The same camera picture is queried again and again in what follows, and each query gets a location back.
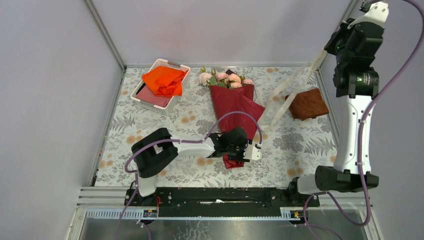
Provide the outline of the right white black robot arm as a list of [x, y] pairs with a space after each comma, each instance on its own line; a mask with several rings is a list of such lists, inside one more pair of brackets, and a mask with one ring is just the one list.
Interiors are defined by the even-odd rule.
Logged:
[[380, 83], [371, 64], [383, 34], [383, 22], [349, 18], [324, 46], [336, 59], [332, 80], [342, 111], [337, 155], [333, 166], [319, 165], [313, 175], [292, 179], [286, 193], [291, 205], [301, 205], [308, 194], [357, 193], [379, 185], [379, 177], [371, 173], [368, 153], [372, 104]]

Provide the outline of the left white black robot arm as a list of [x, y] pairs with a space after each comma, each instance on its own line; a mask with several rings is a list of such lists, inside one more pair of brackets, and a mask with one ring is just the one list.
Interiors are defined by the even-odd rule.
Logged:
[[131, 146], [132, 160], [136, 164], [136, 199], [144, 206], [155, 200], [157, 175], [172, 161], [183, 157], [205, 159], [229, 157], [237, 162], [245, 159], [245, 150], [252, 140], [247, 133], [236, 127], [224, 133], [211, 133], [207, 137], [179, 137], [166, 127], [152, 132]]

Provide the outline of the pink fake flower bunch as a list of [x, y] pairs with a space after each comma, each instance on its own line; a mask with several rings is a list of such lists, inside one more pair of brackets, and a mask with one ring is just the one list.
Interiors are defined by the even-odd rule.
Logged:
[[227, 89], [237, 89], [244, 86], [253, 86], [254, 81], [239, 75], [232, 70], [228, 69], [225, 72], [217, 72], [214, 68], [207, 71], [205, 67], [200, 69], [198, 82], [201, 86], [218, 86]]

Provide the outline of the dark red wrapping paper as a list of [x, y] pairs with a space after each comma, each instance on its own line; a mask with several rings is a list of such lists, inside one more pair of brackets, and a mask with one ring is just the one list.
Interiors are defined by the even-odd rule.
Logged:
[[[257, 123], [265, 108], [254, 101], [254, 85], [229, 89], [220, 86], [208, 86], [211, 94], [212, 106], [217, 123], [212, 127], [219, 127], [220, 134], [241, 127], [247, 134], [248, 143], [252, 143], [257, 131]], [[241, 168], [244, 163], [229, 160], [225, 155], [222, 160], [226, 169]]]

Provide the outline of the cream printed ribbon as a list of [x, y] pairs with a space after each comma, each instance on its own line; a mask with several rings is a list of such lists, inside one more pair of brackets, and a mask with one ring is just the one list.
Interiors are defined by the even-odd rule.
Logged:
[[[298, 68], [286, 78], [280, 85], [268, 94], [268, 102], [265, 106], [262, 116], [258, 120], [261, 129], [267, 129], [275, 125], [283, 115], [289, 110], [289, 107], [294, 102], [295, 97], [303, 91], [309, 80], [315, 74], [315, 71], [320, 66], [327, 52], [321, 50], [319, 54], [311, 60], [311, 63], [306, 63]], [[282, 94], [288, 94], [288, 98], [283, 100], [283, 103], [273, 103], [273, 98]]]

